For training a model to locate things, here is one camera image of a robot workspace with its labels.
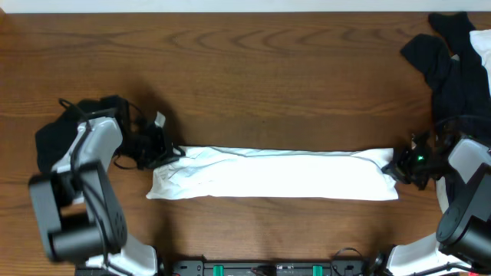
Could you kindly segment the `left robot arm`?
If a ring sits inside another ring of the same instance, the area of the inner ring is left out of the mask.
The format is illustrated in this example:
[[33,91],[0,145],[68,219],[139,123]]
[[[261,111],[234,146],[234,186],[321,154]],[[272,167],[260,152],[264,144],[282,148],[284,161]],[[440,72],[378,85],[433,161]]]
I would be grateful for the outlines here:
[[58,102],[63,114],[36,134],[41,172],[28,183],[48,259],[72,263],[76,275],[164,275],[157,250],[128,232],[107,170],[121,156],[140,170],[184,157],[165,116],[133,116],[134,104],[119,96]]

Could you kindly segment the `white t-shirt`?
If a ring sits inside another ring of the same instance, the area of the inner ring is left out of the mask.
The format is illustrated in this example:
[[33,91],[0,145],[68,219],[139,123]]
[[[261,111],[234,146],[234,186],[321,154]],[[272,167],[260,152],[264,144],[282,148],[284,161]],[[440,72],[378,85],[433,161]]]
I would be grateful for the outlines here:
[[396,182],[382,171],[393,153],[391,148],[312,152],[188,146],[184,157],[153,171],[147,198],[396,200]]

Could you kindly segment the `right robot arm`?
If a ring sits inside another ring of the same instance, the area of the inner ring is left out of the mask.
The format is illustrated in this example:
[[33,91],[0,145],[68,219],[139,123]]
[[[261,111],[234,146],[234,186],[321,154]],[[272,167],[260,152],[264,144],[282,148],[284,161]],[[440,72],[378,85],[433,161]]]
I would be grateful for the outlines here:
[[434,234],[394,247],[384,272],[389,275],[490,274],[490,147],[461,138],[448,163],[465,182]]

